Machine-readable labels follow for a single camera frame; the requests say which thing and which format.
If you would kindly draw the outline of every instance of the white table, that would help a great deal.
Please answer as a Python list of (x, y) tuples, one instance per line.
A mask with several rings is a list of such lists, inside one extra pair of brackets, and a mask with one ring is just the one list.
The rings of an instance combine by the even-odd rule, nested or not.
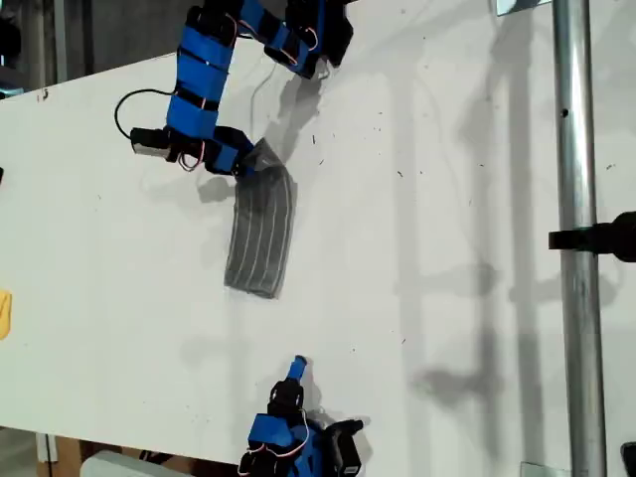
[[(636, 4), (592, 2), (599, 217), (636, 207)], [(239, 41), (220, 124), (298, 185), (279, 300), (223, 287), (232, 181), (135, 156), (112, 111), (164, 57), (0, 103), (0, 425), (237, 462), (294, 354), (364, 416), (369, 477), (569, 466), (550, 7), (365, 0), (306, 84)], [(161, 127), (136, 96), (123, 127)], [(636, 438), (636, 270), (601, 259), (607, 438)]]

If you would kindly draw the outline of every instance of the robotic arm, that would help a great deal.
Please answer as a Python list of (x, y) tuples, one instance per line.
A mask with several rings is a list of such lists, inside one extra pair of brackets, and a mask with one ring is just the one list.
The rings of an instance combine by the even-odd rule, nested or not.
[[(320, 58), (340, 66), (353, 37), (345, 16), (351, 1), (289, 0), (285, 22), (257, 0), (207, 0), (203, 7), (192, 7), (177, 52), (167, 125), (133, 128), (135, 152), (179, 162), (187, 171), (204, 164), (214, 174), (249, 175), (243, 159), (252, 143), (242, 131), (217, 125), (237, 37), (253, 37), (273, 60), (310, 79)], [(192, 165), (186, 155), (194, 157)]]
[(257, 414), (239, 477), (355, 477), (361, 470), (353, 436), (361, 420), (323, 426), (307, 417), (300, 379), (307, 361), (296, 356), (284, 381), (271, 390), (267, 413)]

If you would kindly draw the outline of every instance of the gray fabric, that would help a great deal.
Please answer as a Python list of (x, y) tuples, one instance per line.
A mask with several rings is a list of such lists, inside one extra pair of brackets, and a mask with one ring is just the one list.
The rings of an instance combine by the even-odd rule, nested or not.
[(226, 286), (275, 298), (291, 239), (294, 183), (264, 139), (246, 157), (256, 172), (238, 178)]

